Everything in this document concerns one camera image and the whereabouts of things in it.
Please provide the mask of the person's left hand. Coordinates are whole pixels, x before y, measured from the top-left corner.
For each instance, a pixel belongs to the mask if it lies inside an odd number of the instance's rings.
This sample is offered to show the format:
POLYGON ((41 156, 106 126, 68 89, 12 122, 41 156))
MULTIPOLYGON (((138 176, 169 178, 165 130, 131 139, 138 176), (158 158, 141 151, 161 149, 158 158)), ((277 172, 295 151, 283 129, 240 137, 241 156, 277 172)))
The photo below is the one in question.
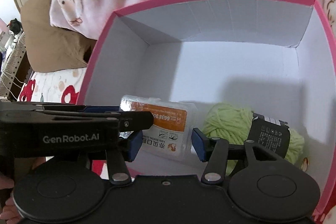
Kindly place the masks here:
POLYGON ((1 156, 1 223, 19 223, 22 216, 13 200, 13 189, 34 168, 46 162, 45 157, 14 159, 1 156))

